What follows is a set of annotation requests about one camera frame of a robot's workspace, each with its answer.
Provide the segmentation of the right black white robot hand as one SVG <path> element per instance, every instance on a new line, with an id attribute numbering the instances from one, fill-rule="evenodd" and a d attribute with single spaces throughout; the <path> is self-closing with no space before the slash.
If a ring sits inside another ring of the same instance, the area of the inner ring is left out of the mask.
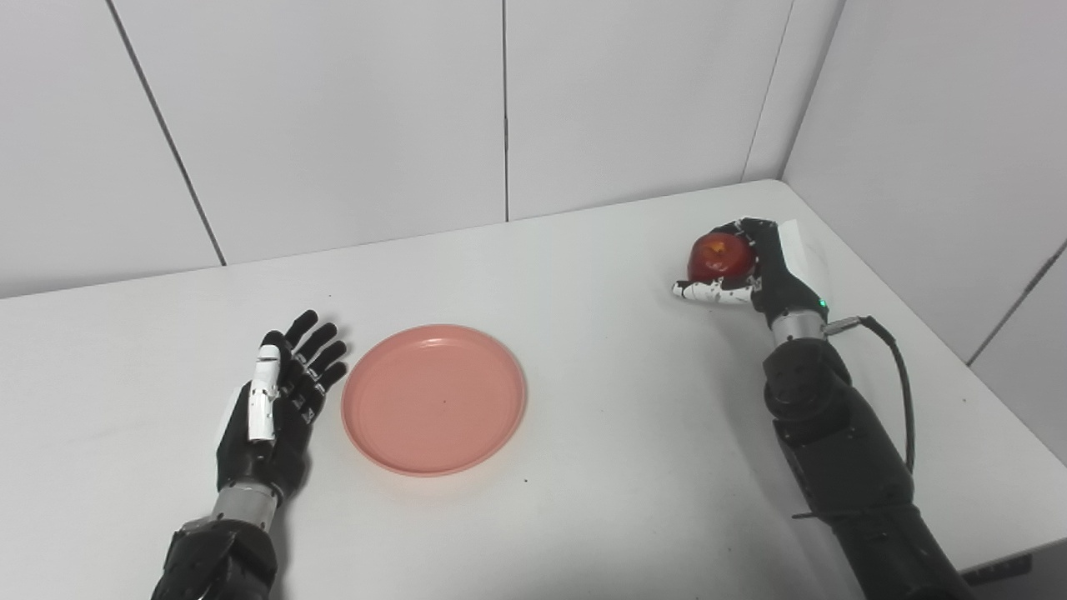
<path id="1" fill-rule="evenodd" d="M 671 293 L 694 303 L 750 305 L 767 323 L 801 312 L 829 323 L 826 266 L 797 220 L 742 217 L 712 228 L 692 243 L 687 277 Z"/>

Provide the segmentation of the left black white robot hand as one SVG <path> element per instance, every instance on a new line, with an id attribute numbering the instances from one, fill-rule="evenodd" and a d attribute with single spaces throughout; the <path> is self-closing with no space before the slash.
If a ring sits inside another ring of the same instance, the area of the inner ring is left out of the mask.
<path id="1" fill-rule="evenodd" d="M 258 483 L 286 500 L 303 486 L 313 426 L 328 391 L 348 372 L 347 350 L 336 323 L 314 310 L 286 332 L 264 335 L 216 451 L 218 489 Z"/>

